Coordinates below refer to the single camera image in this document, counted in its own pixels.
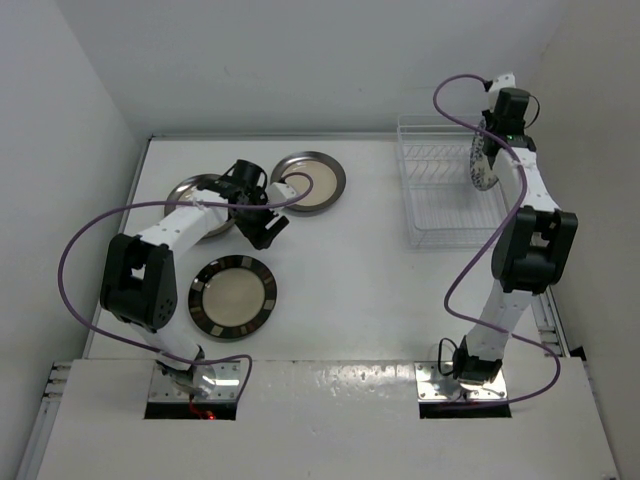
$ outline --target gray wall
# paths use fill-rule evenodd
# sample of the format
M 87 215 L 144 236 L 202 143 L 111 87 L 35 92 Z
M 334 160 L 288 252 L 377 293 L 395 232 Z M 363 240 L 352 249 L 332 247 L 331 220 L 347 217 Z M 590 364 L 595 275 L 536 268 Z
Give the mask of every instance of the gray wall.
M 580 0 L 533 90 L 542 173 L 580 227 L 555 288 L 573 346 L 584 345 L 624 478 L 640 472 L 640 2 Z
M 58 257 L 72 232 L 126 199 L 140 146 L 53 0 L 0 2 L 0 479 L 13 478 L 54 360 L 87 332 L 64 310 Z M 83 241 L 68 285 L 96 304 L 116 222 Z
M 460 69 L 528 79 L 564 0 L 58 0 L 136 130 L 390 130 Z M 484 107 L 452 87 L 451 111 Z

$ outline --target white table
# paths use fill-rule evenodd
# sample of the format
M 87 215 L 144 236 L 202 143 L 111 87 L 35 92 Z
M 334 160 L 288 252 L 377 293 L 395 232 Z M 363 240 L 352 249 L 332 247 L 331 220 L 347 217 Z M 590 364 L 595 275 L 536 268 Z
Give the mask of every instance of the white table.
M 420 420 L 412 362 L 436 358 L 438 340 L 459 341 L 470 325 L 448 316 L 444 293 L 472 252 L 405 247 L 395 143 L 384 139 L 156 139 L 134 201 L 157 200 L 181 180 L 221 173 L 238 158 L 267 172 L 283 157 L 318 150 L 347 173 L 344 195 L 291 224 L 268 250 L 239 232 L 202 242 L 177 266 L 174 316 L 208 358 L 257 360 L 235 422 L 143 420 L 153 358 L 94 336 L 75 362 L 40 480 L 114 478 L 474 478 L 594 479 L 615 466 L 579 360 L 563 359 L 559 384 L 512 407 L 511 419 Z M 162 217 L 133 211 L 125 233 Z M 232 343 L 202 334 L 186 308 L 188 287 L 208 262 L 246 254 L 278 282 L 276 308 L 254 335 Z M 478 314 L 491 287 L 488 258 L 454 298 Z M 108 312 L 98 325 L 136 335 Z M 538 338 L 531 311 L 518 332 Z M 553 363 L 511 342 L 510 395 L 544 385 Z

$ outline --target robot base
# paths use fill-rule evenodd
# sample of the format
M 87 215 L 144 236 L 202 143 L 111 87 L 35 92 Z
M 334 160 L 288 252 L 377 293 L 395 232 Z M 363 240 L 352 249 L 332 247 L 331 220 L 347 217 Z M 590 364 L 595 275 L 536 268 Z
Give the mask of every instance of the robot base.
M 155 365 L 144 418 L 235 420 L 242 375 L 240 362 L 219 363 L 213 365 L 213 371 L 216 385 L 211 394 L 207 398 L 195 397 L 193 404 L 189 405 L 189 394 L 177 388 L 171 377 L 163 375 L 160 367 Z M 203 415 L 194 413 L 193 409 Z
M 442 370 L 451 370 L 451 362 L 442 362 Z M 415 363 L 420 418 L 511 418 L 507 385 L 502 370 L 493 382 L 482 386 L 464 385 L 438 371 L 438 362 Z M 493 407 L 473 408 L 477 403 L 495 403 Z

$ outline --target gray-rimmed plate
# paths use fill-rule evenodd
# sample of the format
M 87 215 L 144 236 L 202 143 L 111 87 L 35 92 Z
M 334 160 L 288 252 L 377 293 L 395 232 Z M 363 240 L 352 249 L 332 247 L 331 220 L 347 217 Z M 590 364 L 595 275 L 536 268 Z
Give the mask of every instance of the gray-rimmed plate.
M 200 185 L 203 180 L 217 180 L 219 177 L 220 175 L 217 175 L 215 173 L 204 173 L 202 175 L 195 175 L 193 177 L 189 177 L 183 180 L 182 182 L 180 182 L 178 185 L 176 185 L 176 188 L 171 190 L 171 193 L 167 197 L 167 201 L 168 202 L 188 202 L 189 200 L 191 200 L 191 195 L 193 194 L 193 191 L 196 188 L 198 188 L 198 185 Z M 175 205 L 165 205 L 164 216 L 166 217 L 175 209 L 176 209 Z M 233 227 L 234 223 L 235 223 L 234 220 L 227 220 L 218 228 L 211 230 L 209 233 L 207 233 L 204 236 L 204 238 L 213 237 L 215 235 L 221 234 L 222 232 L 226 232 L 231 227 Z
M 316 212 L 327 208 L 340 198 L 347 184 L 342 165 L 326 153 L 299 152 L 283 158 L 271 172 L 271 182 L 278 182 L 293 172 L 304 172 L 313 178 L 311 193 L 300 202 L 287 207 L 297 212 Z M 309 187 L 309 182 L 302 176 L 290 177 L 286 183 L 300 193 Z

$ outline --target dish rack wire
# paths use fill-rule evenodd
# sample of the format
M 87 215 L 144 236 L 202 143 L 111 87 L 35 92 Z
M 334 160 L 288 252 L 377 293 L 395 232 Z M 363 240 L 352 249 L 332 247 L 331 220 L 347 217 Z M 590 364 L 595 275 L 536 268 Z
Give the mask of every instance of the dish rack wire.
M 477 124 L 479 116 L 460 118 Z M 398 117 L 398 164 L 415 248 L 483 245 L 506 215 L 499 185 L 481 192 L 471 183 L 473 132 L 437 115 Z

